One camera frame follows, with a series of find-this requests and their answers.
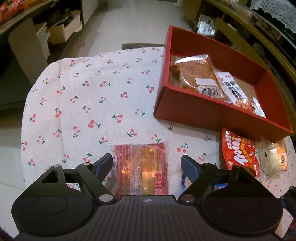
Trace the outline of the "white noodle snack packet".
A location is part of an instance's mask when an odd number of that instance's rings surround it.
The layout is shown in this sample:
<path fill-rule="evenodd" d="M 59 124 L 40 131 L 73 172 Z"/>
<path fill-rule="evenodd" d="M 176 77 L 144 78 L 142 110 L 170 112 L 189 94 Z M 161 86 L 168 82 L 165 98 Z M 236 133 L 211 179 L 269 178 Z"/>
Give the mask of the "white noodle snack packet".
<path fill-rule="evenodd" d="M 229 72 L 216 71 L 215 74 L 222 90 L 227 96 L 228 102 L 238 108 L 255 113 L 262 118 L 266 118 L 259 101 L 255 97 L 250 100 Z"/>

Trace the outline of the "clear white bun packet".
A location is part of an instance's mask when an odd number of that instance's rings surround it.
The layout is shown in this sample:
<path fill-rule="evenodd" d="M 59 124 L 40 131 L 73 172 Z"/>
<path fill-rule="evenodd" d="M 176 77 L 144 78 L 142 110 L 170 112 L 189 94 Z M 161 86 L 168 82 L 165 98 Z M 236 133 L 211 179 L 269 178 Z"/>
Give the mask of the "clear white bun packet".
<path fill-rule="evenodd" d="M 260 168 L 263 172 L 264 180 L 285 172 L 288 169 L 288 152 L 285 140 L 276 143 L 261 138 L 259 148 Z"/>

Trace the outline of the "orange spicy snack packet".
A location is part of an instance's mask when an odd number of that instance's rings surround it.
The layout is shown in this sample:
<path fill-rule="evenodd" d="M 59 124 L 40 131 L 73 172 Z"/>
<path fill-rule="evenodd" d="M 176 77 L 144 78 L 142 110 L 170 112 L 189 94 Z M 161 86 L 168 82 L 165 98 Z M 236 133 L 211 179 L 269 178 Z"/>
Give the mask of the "orange spicy snack packet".
<path fill-rule="evenodd" d="M 208 54 L 177 59 L 170 66 L 170 72 L 173 80 L 178 81 L 179 87 L 217 100 L 228 101 Z"/>

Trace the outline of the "red transparent cake packet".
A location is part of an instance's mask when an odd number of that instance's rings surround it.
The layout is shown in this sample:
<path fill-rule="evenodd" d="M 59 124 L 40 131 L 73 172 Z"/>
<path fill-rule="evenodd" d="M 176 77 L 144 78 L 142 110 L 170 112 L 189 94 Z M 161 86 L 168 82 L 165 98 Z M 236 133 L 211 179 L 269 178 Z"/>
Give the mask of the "red transparent cake packet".
<path fill-rule="evenodd" d="M 115 197 L 168 195 L 167 143 L 115 145 Z"/>

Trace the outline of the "red plastic bag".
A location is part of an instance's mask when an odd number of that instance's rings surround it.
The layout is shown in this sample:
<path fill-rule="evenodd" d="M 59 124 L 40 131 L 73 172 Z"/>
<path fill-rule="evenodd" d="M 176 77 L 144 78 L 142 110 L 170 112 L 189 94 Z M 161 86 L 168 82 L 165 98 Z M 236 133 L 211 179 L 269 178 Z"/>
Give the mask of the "red plastic bag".
<path fill-rule="evenodd" d="M 23 12 L 23 4 L 21 1 L 1 1 L 1 21 L 3 25 L 15 16 Z"/>

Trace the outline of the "grey coffee table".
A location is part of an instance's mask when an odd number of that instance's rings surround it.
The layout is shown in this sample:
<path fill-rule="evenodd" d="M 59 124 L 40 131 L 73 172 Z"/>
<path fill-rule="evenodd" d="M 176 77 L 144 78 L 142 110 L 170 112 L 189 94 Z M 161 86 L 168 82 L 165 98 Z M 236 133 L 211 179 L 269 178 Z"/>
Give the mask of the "grey coffee table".
<path fill-rule="evenodd" d="M 1 26 L 1 110 L 24 105 L 48 66 L 32 18 L 54 3 L 43 2 Z"/>

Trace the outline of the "blue white snack packet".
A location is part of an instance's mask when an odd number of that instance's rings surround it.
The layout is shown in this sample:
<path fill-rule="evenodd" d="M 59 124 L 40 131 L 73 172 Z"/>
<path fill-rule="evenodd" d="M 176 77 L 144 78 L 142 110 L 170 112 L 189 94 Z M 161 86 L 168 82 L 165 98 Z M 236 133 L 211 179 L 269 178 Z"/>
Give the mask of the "blue white snack packet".
<path fill-rule="evenodd" d="M 180 195 L 182 195 L 185 190 L 187 189 L 187 187 L 189 187 L 192 184 L 192 182 L 188 179 L 188 177 L 185 175 L 185 173 L 182 173 L 182 179 L 181 179 L 181 192 Z M 228 184 L 227 183 L 216 183 L 212 186 L 211 188 L 211 192 L 215 191 L 215 190 L 219 190 L 222 188 L 227 187 Z"/>

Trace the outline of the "wooden tv cabinet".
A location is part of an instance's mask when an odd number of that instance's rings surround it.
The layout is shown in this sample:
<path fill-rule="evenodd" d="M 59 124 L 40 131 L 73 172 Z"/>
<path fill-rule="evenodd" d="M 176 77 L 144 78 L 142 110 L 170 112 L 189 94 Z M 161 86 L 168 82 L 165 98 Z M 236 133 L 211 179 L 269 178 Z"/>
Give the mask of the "wooden tv cabinet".
<path fill-rule="evenodd" d="M 247 1 L 182 1 L 181 10 L 192 27 L 206 16 L 214 38 L 266 67 L 276 80 L 288 115 L 295 124 L 295 45 L 270 21 L 249 9 Z"/>

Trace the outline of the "red cardboard box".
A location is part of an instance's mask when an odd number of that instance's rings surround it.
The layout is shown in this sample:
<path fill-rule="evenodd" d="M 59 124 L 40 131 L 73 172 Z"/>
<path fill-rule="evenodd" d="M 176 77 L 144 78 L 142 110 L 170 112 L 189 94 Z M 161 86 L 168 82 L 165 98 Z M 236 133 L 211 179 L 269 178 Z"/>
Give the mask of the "red cardboard box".
<path fill-rule="evenodd" d="M 253 87 L 265 117 L 172 85 L 171 58 L 199 54 L 209 54 L 216 68 L 228 71 L 247 86 Z M 165 59 L 154 117 L 216 132 L 227 128 L 256 141 L 265 137 L 277 142 L 291 135 L 294 130 L 280 89 L 266 68 L 218 41 L 175 26 L 169 26 L 166 34 Z"/>

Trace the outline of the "white lace cloth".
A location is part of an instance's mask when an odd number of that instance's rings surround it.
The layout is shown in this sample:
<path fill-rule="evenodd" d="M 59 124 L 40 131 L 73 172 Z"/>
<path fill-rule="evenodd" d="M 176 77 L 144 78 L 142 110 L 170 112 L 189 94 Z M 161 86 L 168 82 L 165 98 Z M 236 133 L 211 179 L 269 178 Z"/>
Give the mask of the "white lace cloth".
<path fill-rule="evenodd" d="M 295 34 L 295 1 L 273 1 L 273 0 L 254 0 L 251 1 L 251 9 L 262 9 L 284 24 L 286 29 Z"/>

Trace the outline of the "silver foil bag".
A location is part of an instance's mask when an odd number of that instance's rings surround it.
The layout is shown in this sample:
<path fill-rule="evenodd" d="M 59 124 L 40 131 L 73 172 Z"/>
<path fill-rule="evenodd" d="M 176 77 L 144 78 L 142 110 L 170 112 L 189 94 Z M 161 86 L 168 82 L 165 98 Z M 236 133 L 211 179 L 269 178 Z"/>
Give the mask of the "silver foil bag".
<path fill-rule="evenodd" d="M 203 36 L 213 37 L 216 32 L 215 18 L 200 15 L 197 24 L 197 33 Z"/>

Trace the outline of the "white storage box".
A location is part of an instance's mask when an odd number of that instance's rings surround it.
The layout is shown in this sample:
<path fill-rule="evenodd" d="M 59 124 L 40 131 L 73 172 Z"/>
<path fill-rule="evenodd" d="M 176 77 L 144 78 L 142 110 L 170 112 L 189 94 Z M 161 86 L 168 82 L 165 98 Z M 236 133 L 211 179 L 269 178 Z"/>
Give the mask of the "white storage box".
<path fill-rule="evenodd" d="M 69 40 L 73 33 L 82 30 L 82 22 L 80 20 L 80 11 L 75 10 L 63 19 L 63 22 L 57 22 L 48 29 L 50 36 L 48 42 L 56 45 L 62 44 Z"/>

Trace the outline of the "red popcorn snack packet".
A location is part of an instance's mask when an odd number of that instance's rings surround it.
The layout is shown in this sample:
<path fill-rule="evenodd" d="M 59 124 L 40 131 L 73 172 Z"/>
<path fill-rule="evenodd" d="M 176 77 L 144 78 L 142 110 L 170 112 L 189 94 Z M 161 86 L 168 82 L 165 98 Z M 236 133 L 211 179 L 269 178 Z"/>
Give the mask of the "red popcorn snack packet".
<path fill-rule="evenodd" d="M 228 170 L 233 166 L 242 166 L 251 169 L 255 178 L 260 178 L 260 165 L 254 141 L 222 128 L 222 153 Z"/>

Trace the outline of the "white cherry print tablecloth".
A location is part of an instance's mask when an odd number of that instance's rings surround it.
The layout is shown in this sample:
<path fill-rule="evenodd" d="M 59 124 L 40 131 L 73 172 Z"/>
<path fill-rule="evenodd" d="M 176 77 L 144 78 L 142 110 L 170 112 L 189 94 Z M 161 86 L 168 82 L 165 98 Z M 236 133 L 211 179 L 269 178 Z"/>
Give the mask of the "white cherry print tablecloth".
<path fill-rule="evenodd" d="M 154 104 L 165 48 L 63 59 L 50 64 L 27 96 L 22 122 L 24 182 L 50 166 L 75 168 L 117 144 L 168 144 L 169 192 L 181 192 L 181 157 L 224 167 L 221 132 L 158 120 Z"/>

